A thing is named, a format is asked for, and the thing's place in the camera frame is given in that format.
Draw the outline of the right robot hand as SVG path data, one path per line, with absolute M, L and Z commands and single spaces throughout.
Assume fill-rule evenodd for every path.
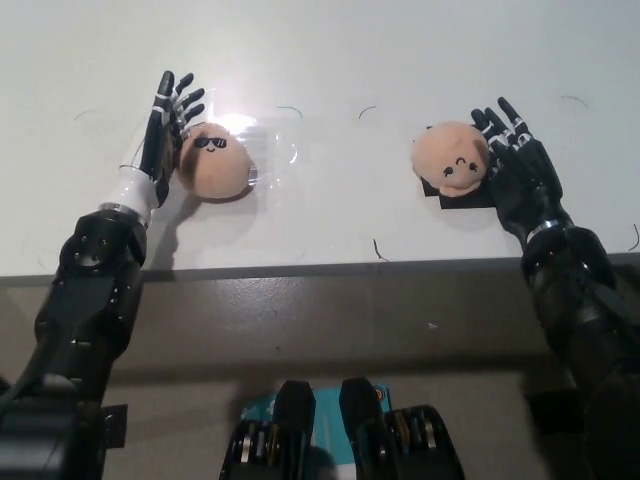
M 541 231 L 572 221 L 561 205 L 563 189 L 542 142 L 505 98 L 497 103 L 508 123 L 491 108 L 474 109 L 471 118 L 489 146 L 485 184 L 498 219 L 526 246 Z

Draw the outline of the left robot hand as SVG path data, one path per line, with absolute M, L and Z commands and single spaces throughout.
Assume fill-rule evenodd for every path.
M 204 111 L 205 90 L 185 92 L 193 81 L 192 73 L 177 79 L 164 72 L 141 144 L 131 161 L 119 167 L 116 186 L 99 206 L 101 215 L 147 227 L 152 212 L 164 204 L 188 123 Z

